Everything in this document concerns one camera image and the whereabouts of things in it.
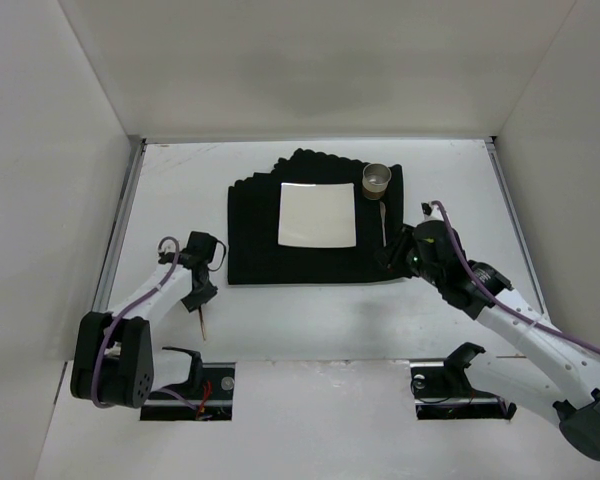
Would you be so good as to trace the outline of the black cloth placemat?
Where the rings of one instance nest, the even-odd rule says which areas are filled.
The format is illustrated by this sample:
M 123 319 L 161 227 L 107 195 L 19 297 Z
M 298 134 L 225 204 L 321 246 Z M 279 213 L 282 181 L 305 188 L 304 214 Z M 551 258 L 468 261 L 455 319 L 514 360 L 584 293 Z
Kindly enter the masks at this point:
M 256 172 L 228 188 L 228 283 L 230 285 L 352 284 L 389 281 L 395 274 L 374 258 L 382 246 L 379 203 L 362 194 L 367 164 L 309 149 L 281 158 L 269 173 Z M 382 197 L 387 241 L 403 224 L 404 177 L 399 164 Z M 282 183 L 354 185 L 357 244 L 344 249 L 280 246 Z

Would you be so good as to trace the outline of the copper fork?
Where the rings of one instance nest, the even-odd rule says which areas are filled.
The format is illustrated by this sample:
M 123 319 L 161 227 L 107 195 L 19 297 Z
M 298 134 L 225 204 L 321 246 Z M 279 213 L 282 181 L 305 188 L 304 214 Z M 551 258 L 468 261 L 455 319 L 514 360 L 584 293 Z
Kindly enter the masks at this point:
M 201 329 L 201 336 L 202 336 L 203 342 L 206 342 L 207 341 L 207 332 L 206 332 L 206 325 L 205 325 L 205 319 L 204 319 L 204 313 L 203 313 L 202 307 L 198 308 L 198 316 L 199 316 L 199 323 L 200 323 L 200 329 Z

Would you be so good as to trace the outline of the silver knife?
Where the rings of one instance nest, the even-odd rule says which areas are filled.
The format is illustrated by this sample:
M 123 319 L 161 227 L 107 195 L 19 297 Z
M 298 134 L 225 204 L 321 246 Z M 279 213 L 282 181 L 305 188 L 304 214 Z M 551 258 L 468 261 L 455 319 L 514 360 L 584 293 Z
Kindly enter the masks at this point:
M 387 245 L 387 234 L 386 234 L 386 205 L 383 201 L 379 201 L 379 211 L 381 218 L 381 233 L 382 233 L 382 246 Z

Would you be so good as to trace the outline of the metal cup with cork base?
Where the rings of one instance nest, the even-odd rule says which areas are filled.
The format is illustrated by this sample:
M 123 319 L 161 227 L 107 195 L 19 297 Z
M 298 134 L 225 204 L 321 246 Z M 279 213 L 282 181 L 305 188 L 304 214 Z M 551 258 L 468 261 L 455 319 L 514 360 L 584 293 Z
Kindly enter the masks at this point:
M 392 179 L 390 168 L 384 164 L 367 164 L 362 171 L 362 192 L 369 200 L 381 199 Z

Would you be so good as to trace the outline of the white square plate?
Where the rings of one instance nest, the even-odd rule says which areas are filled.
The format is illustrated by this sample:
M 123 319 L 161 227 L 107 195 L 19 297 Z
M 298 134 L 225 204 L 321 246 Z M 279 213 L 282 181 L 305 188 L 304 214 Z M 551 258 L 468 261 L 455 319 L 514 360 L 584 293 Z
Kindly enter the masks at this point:
M 354 185 L 282 183 L 278 244 L 309 249 L 355 247 Z

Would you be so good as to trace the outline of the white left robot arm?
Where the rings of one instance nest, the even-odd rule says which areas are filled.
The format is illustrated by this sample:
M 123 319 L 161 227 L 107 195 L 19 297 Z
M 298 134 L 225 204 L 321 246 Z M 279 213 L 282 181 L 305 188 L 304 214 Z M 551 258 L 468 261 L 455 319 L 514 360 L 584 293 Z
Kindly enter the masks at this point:
M 154 393 L 196 409 L 200 405 L 185 393 L 201 390 L 202 398 L 209 398 L 212 384 L 204 378 L 201 354 L 157 346 L 152 334 L 176 305 L 201 315 L 217 295 L 210 274 L 218 248 L 227 253 L 224 242 L 206 232 L 191 232 L 185 246 L 166 236 L 158 244 L 158 264 L 148 280 L 121 304 L 84 315 L 70 379 L 74 398 L 100 409 L 139 409 Z

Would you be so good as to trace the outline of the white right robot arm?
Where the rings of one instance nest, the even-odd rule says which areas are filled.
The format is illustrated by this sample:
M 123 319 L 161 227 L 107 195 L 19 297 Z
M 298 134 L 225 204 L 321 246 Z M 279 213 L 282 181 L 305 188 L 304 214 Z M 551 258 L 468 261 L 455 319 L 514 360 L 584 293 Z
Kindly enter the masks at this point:
M 496 333 L 528 361 L 507 366 L 466 342 L 444 360 L 453 380 L 500 396 L 555 426 L 579 453 L 600 461 L 600 353 L 535 311 L 491 265 L 467 259 L 447 223 L 404 224 L 377 251 L 382 269 L 432 285 L 451 307 Z

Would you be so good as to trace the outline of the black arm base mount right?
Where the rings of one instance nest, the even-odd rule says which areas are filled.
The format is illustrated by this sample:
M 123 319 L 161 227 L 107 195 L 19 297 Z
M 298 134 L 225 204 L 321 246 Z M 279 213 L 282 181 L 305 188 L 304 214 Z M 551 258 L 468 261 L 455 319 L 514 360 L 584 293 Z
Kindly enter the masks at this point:
M 466 342 L 446 358 L 414 360 L 410 390 L 420 421 L 513 419 L 517 406 L 486 391 L 475 389 L 466 371 L 485 349 Z

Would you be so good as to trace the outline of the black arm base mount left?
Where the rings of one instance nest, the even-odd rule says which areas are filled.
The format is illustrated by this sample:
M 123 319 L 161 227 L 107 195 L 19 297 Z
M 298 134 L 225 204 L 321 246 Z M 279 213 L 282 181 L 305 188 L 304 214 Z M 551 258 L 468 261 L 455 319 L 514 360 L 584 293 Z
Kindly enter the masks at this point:
M 199 383 L 169 385 L 140 410 L 144 422 L 224 422 L 233 416 L 235 363 L 205 363 Z

